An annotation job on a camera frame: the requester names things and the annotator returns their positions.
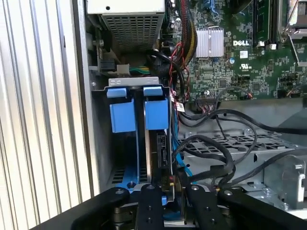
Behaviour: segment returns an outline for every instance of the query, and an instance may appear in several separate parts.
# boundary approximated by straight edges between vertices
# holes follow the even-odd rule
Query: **yellow wire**
[[[186,59],[184,60],[185,63],[187,63],[188,60],[190,59],[190,57],[193,55],[192,52],[193,52],[193,47],[194,47],[194,42],[195,42],[194,24],[193,24],[192,20],[190,20],[190,25],[191,25],[191,28],[192,28],[192,38],[191,38],[190,49],[188,51]]]

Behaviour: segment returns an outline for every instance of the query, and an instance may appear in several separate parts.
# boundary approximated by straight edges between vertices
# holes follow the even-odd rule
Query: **white label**
[[[234,41],[233,42],[234,46],[249,46],[248,40],[245,41]]]
[[[248,51],[247,50],[240,51],[240,58],[241,59],[248,58]]]
[[[171,101],[172,102],[174,102],[175,101],[175,99],[174,99],[174,97],[173,97],[173,95],[172,94],[170,94],[170,96],[169,96],[170,98],[171,98]]]
[[[177,106],[177,111],[179,111],[179,112],[184,112],[183,103],[177,102],[177,103],[176,103],[176,106]]]
[[[240,69],[251,69],[249,64],[241,64]]]

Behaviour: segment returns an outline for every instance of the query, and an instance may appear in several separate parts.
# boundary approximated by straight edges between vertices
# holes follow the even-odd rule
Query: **motherboard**
[[[219,57],[206,57],[201,55],[201,51],[199,54],[197,52],[189,63],[189,72],[184,73],[186,79],[188,73],[190,77],[189,101],[214,99],[220,91],[229,86],[239,86],[251,92],[253,99],[303,97],[301,90],[291,95],[289,92],[295,86],[307,83],[307,67],[298,65],[295,58],[297,55],[300,60],[306,62],[307,43],[295,43],[295,54],[290,41],[266,44],[264,47],[255,45],[255,37],[261,37],[261,32],[270,30],[267,25],[269,14],[272,14],[271,9],[268,9],[269,4],[258,0],[259,5],[256,6],[252,1],[241,12],[231,14],[226,1],[215,0],[212,11],[208,9],[207,1],[191,0],[191,12],[198,32],[198,47],[203,46],[200,38],[202,31],[212,28],[223,33],[224,50]],[[176,8],[171,11],[170,19],[173,23],[173,38],[179,42],[181,20]],[[212,42],[211,52],[215,52],[216,43]],[[227,91],[223,100],[242,100],[243,95],[236,90]]]

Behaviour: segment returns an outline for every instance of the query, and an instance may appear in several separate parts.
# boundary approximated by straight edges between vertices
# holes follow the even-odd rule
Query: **chip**
[[[226,80],[220,80],[220,88],[226,88]]]
[[[260,90],[260,84],[259,83],[254,83],[253,84],[253,91],[258,91]]]

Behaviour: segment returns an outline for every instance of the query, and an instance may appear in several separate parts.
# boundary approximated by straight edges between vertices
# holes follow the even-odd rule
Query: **blue plastic tab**
[[[162,96],[162,87],[161,86],[150,86],[143,88],[144,96]]]
[[[145,118],[147,130],[168,128],[168,101],[146,101]]]
[[[167,205],[167,197],[165,195],[162,196],[162,206]]]
[[[128,103],[110,105],[113,133],[134,132],[136,130],[134,100]]]
[[[127,97],[127,89],[126,88],[108,89],[106,92],[106,97],[107,98]]]

